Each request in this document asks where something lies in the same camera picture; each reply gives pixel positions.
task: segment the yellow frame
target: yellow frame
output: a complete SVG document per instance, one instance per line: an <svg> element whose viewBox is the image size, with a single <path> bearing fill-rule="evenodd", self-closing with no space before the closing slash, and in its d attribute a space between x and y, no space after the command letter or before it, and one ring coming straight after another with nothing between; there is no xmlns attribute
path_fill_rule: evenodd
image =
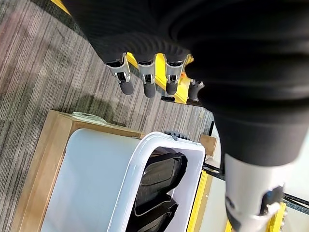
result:
<svg viewBox="0 0 309 232"><path fill-rule="evenodd" d="M275 214L275 216L273 216L272 219L268 222L266 232L279 232L280 231L285 208L286 208L286 204L281 202L280 209Z"/></svg>
<svg viewBox="0 0 309 232"><path fill-rule="evenodd" d="M201 172L201 177L199 179L199 183L198 183L198 187L197 187L197 193L194 199L194 203L193 203L193 207L192 207L192 211L191 211L191 215L190 215L190 219L189 219L189 224L188 224L188 228L187 228L187 232L193 232L196 222L197 222L197 216L198 216L198 212L199 212L199 208L202 202L202 198L204 196L204 191L205 191L205 186L206 186L206 182L208 179L209 175L205 172L202 171Z"/></svg>
<svg viewBox="0 0 309 232"><path fill-rule="evenodd" d="M58 7L60 7L63 11L70 14L69 11L66 9L66 7L62 4L61 0L51 0L51 1ZM137 62L131 53L127 53L126 58L132 65L138 68ZM192 62L192 60L193 58L189 56L187 63ZM165 74L165 58L163 54L157 54L155 59L155 82L157 83L157 85L159 85L161 88L165 90L166 80L167 79ZM175 102L184 104L187 103L189 85L190 85L190 79L183 72L178 82L177 92L173 96L175 98Z"/></svg>
<svg viewBox="0 0 309 232"><path fill-rule="evenodd" d="M231 223L229 222L229 220L227 220L225 232L231 232L231 231L232 231L232 225L231 225Z"/></svg>

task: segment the black fingertip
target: black fingertip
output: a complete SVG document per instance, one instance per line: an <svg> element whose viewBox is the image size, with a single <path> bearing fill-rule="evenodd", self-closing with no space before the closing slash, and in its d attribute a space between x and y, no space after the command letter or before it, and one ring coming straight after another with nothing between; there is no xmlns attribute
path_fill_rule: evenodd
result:
<svg viewBox="0 0 309 232"><path fill-rule="evenodd" d="M134 91L132 82L119 83L121 91L126 95L131 95Z"/></svg>
<svg viewBox="0 0 309 232"><path fill-rule="evenodd" d="M203 85L193 85L190 83L189 89L188 89L188 97L189 99L196 99L198 92L203 88Z"/></svg>
<svg viewBox="0 0 309 232"><path fill-rule="evenodd" d="M155 83L144 84L144 93L147 98L153 98L155 96Z"/></svg>
<svg viewBox="0 0 309 232"><path fill-rule="evenodd" d="M166 92L169 95L174 95L177 92L177 84L175 84L175 83L166 83Z"/></svg>

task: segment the gray carpet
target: gray carpet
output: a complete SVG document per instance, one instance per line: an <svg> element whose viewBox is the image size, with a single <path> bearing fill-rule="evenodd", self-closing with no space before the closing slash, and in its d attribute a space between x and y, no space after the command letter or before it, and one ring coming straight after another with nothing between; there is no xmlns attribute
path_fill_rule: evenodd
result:
<svg viewBox="0 0 309 232"><path fill-rule="evenodd" d="M98 115L141 130L198 140L210 112L148 99L133 70L124 95L69 16L48 0L0 0L0 231L9 231L49 109Z"/></svg>

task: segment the white plastic bin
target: white plastic bin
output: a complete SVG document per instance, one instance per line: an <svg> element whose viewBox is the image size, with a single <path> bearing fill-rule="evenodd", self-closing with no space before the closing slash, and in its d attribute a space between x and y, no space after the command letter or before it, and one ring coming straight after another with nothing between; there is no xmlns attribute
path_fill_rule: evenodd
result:
<svg viewBox="0 0 309 232"><path fill-rule="evenodd" d="M169 193L179 206L165 230L186 231L204 147L160 132L140 140L88 129L68 141L41 231L125 232L145 165L157 147L188 158L185 175Z"/></svg>

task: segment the silver metal part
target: silver metal part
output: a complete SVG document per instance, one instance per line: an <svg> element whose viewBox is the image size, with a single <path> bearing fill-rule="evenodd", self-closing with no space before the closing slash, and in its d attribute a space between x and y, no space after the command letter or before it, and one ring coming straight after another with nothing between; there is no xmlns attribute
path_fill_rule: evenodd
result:
<svg viewBox="0 0 309 232"><path fill-rule="evenodd" d="M285 225L285 219L283 218L280 227L283 227L284 225Z"/></svg>
<svg viewBox="0 0 309 232"><path fill-rule="evenodd" d="M287 210L287 208L284 209L284 213L283 213L283 217L286 217L286 216L288 216L288 210Z"/></svg>
<svg viewBox="0 0 309 232"><path fill-rule="evenodd" d="M123 83L123 82L129 82L130 78L131 78L131 72L130 72L130 68L129 68L129 63L126 59L126 54L123 53L123 64L119 67L111 67L110 65L107 64L107 66L109 67L110 71L112 72L112 74L114 75L114 77L116 78L116 80L119 83Z"/></svg>
<svg viewBox="0 0 309 232"><path fill-rule="evenodd" d="M165 60L165 71L166 71L166 77L168 80L168 83L170 84L171 82L177 84L180 78L180 75L183 70L183 64L184 61L181 61L182 64L179 66L171 66L169 65L168 60Z"/></svg>
<svg viewBox="0 0 309 232"><path fill-rule="evenodd" d="M139 64L140 78L144 84L153 84L155 82L155 58L152 64Z"/></svg>
<svg viewBox="0 0 309 232"><path fill-rule="evenodd" d="M263 197L284 185L291 168L292 164L256 166L225 154L225 206L237 232L259 231L280 209L280 203L273 202L267 204L263 214L260 213Z"/></svg>
<svg viewBox="0 0 309 232"><path fill-rule="evenodd" d="M195 86L197 83L198 83L198 82L197 82L195 79L191 79L191 84L192 84L192 85ZM199 86L202 86L203 84L204 84L204 83L201 81L198 85L199 85Z"/></svg>

